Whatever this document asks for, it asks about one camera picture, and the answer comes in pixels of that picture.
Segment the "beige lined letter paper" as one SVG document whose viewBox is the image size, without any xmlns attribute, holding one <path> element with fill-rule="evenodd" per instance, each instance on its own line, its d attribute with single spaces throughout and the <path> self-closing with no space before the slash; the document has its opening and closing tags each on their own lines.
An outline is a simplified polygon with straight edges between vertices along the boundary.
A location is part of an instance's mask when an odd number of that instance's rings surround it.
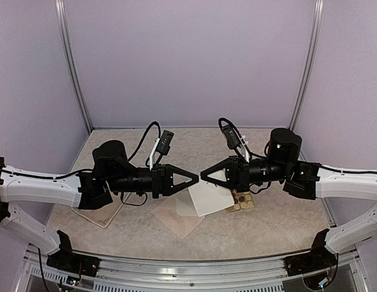
<svg viewBox="0 0 377 292">
<path fill-rule="evenodd" d="M 231 190 L 201 179 L 174 197 L 177 214 L 183 217 L 204 218 L 235 204 Z"/>
</svg>

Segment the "translucent pink envelope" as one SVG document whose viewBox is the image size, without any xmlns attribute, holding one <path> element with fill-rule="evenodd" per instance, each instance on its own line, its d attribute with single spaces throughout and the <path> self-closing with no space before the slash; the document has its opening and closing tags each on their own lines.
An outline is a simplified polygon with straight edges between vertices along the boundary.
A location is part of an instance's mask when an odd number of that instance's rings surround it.
<svg viewBox="0 0 377 292">
<path fill-rule="evenodd" d="M 174 196 L 165 199 L 151 213 L 181 240 L 185 239 L 205 219 L 205 217 L 197 216 L 192 203 L 183 203 Z"/>
</svg>

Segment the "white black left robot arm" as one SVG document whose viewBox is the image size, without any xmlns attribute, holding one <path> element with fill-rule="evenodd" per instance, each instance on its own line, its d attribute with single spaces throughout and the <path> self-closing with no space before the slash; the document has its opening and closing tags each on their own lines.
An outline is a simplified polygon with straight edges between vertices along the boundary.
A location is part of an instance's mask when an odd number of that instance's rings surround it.
<svg viewBox="0 0 377 292">
<path fill-rule="evenodd" d="M 17 234 L 52 256 L 65 270 L 79 264 L 69 237 L 50 231 L 25 213 L 20 202 L 52 203 L 80 210 L 97 210 L 113 202 L 113 195 L 150 193 L 153 198 L 172 196 L 196 183 L 196 174 L 171 164 L 135 167 L 123 142 L 111 140 L 92 152 L 93 169 L 65 175 L 28 172 L 6 165 L 0 157 L 0 228 Z"/>
</svg>

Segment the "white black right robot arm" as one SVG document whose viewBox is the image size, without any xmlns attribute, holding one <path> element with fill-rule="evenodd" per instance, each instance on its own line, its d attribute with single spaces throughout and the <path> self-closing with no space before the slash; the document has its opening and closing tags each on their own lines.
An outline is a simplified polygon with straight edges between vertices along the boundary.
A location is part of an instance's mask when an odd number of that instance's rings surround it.
<svg viewBox="0 0 377 292">
<path fill-rule="evenodd" d="M 275 128 L 264 156 L 230 156 L 202 171 L 201 179 L 237 192 L 278 181 L 284 192 L 303 200 L 354 198 L 374 202 L 370 210 L 353 220 L 317 233 L 312 251 L 305 256 L 305 265 L 317 270 L 328 261 L 328 253 L 344 252 L 377 235 L 377 170 L 350 170 L 301 161 L 301 146 L 300 136 L 287 128 Z"/>
</svg>

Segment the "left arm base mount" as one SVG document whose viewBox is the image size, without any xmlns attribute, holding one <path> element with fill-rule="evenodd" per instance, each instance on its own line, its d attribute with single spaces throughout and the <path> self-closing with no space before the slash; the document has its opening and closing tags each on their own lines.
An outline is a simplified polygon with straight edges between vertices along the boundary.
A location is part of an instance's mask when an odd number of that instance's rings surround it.
<svg viewBox="0 0 377 292">
<path fill-rule="evenodd" d="M 72 250 L 69 236 L 60 230 L 57 231 L 57 235 L 60 240 L 59 250 L 52 255 L 48 255 L 47 266 L 78 274 L 79 276 L 96 277 L 100 259 L 75 253 Z"/>
</svg>

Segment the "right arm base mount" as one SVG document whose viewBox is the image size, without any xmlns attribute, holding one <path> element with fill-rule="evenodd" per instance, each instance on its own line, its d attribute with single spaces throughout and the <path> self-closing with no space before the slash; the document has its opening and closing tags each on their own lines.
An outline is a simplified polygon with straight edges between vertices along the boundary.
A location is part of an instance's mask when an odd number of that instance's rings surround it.
<svg viewBox="0 0 377 292">
<path fill-rule="evenodd" d="M 318 232 L 308 252 L 284 259 L 288 276 L 311 273 L 337 264 L 336 253 L 330 252 L 325 247 L 325 237 L 328 232 L 329 229 Z"/>
</svg>

